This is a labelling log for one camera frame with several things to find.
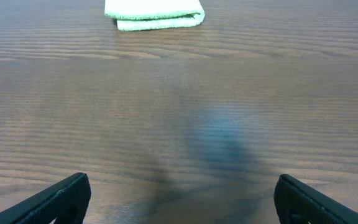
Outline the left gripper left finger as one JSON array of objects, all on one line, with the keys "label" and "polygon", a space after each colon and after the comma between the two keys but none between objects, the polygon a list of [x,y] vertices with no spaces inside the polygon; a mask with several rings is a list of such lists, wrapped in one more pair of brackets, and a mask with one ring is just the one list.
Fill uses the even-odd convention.
[{"label": "left gripper left finger", "polygon": [[0,224],[82,224],[90,198],[88,176],[78,172],[0,212]]}]

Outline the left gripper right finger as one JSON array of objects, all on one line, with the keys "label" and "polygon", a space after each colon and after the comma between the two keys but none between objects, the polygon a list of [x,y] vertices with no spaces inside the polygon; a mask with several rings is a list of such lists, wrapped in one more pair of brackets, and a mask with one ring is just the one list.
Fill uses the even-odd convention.
[{"label": "left gripper right finger", "polygon": [[358,224],[358,213],[288,175],[280,175],[273,201],[280,224]]}]

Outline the green microfiber cloth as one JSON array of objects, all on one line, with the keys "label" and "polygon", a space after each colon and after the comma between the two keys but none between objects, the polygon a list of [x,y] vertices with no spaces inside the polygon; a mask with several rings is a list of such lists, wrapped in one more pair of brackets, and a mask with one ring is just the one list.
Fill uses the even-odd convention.
[{"label": "green microfiber cloth", "polygon": [[104,15],[120,31],[194,27],[205,18],[199,0],[105,0]]}]

